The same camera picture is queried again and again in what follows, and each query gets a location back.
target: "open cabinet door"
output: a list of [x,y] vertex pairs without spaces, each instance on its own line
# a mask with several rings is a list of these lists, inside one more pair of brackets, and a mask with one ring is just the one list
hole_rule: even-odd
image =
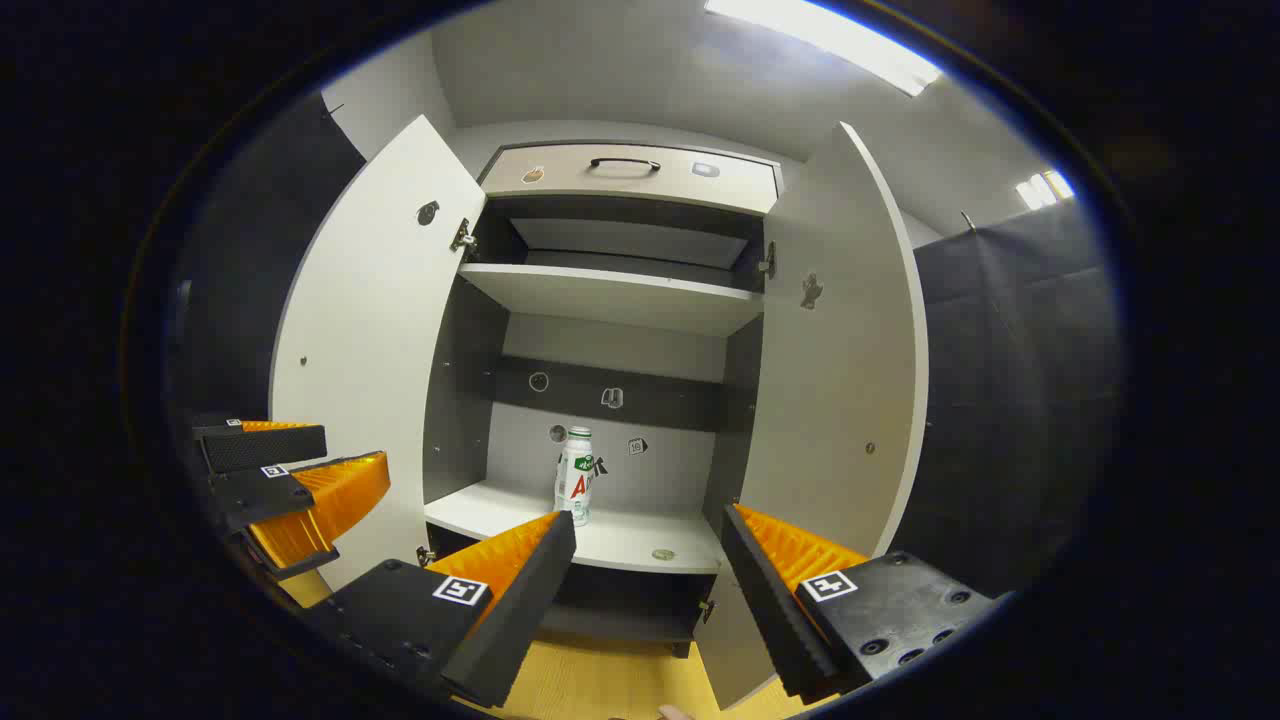
[[390,470],[390,489],[320,568],[334,591],[387,559],[416,565],[426,542],[426,389],[462,259],[449,243],[463,219],[475,228],[484,202],[419,117],[351,181],[293,279],[271,360],[271,419],[323,424],[328,457],[387,451]]
[[[897,204],[847,124],[787,182],[764,219],[776,275],[741,502],[874,557],[897,530],[924,434],[920,279]],[[726,564],[712,597],[731,583]],[[695,633],[722,707],[772,673],[745,657],[763,648],[754,626],[717,626],[740,615],[717,607]]]

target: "yellow floor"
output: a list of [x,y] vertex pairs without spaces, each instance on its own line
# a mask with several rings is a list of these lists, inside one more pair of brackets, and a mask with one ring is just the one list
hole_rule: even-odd
[[[330,594],[315,570],[280,587],[303,607]],[[655,720],[659,705],[675,705],[696,720],[780,720],[831,700],[805,706],[774,680],[721,712],[696,643],[681,660],[669,646],[543,634],[530,646],[506,705],[484,712],[504,720]]]

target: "drawer handle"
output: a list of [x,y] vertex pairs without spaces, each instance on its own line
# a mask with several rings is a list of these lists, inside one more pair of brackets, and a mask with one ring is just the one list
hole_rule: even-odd
[[636,158],[595,158],[591,160],[591,167],[599,168],[600,163],[640,163],[643,165],[649,165],[650,173],[657,173],[662,169],[659,163],[654,163],[653,160],[637,160]]

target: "bottle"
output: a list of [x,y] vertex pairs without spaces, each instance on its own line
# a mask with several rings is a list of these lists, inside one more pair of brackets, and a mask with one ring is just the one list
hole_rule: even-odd
[[573,527],[581,528],[591,519],[591,429],[573,425],[556,466],[556,510],[568,510]]

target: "fluorescent light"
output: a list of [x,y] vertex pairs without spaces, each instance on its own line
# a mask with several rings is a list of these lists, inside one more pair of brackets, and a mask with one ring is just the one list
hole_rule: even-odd
[[916,96],[941,70],[849,18],[803,0],[707,0],[707,10],[782,32],[861,65]]
[[1066,184],[1066,178],[1064,178],[1057,170],[1044,170],[1044,179],[1053,186],[1053,191],[1057,192],[1057,196],[1062,200],[1075,196],[1071,186]]
[[1036,191],[1036,195],[1039,195],[1039,199],[1044,205],[1057,202],[1057,197],[1053,195],[1053,191],[1050,190],[1048,183],[1044,182],[1044,176],[1039,173],[1032,176],[1032,188]]
[[1027,208],[1032,210],[1039,210],[1041,208],[1044,206],[1044,201],[1041,200],[1039,193],[1036,192],[1036,190],[1032,187],[1032,183],[1020,182],[1018,183],[1016,187],[1018,187],[1018,195],[1023,196],[1023,202],[1027,204]]

